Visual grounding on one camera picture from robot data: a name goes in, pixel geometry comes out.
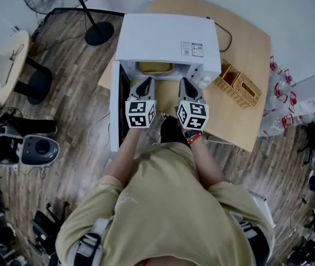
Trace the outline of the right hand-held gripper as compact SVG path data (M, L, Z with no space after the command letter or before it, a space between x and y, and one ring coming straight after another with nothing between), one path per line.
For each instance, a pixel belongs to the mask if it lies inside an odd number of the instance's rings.
M203 92L187 78L181 78L179 82L177 117L184 129L203 129L209 120L209 106Z

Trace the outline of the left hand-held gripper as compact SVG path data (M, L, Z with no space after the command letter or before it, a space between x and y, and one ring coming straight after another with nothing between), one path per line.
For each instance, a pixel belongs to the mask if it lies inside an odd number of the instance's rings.
M156 115L156 103L155 80L148 77L138 81L131 88L131 95L125 101L125 115L129 128L149 128Z

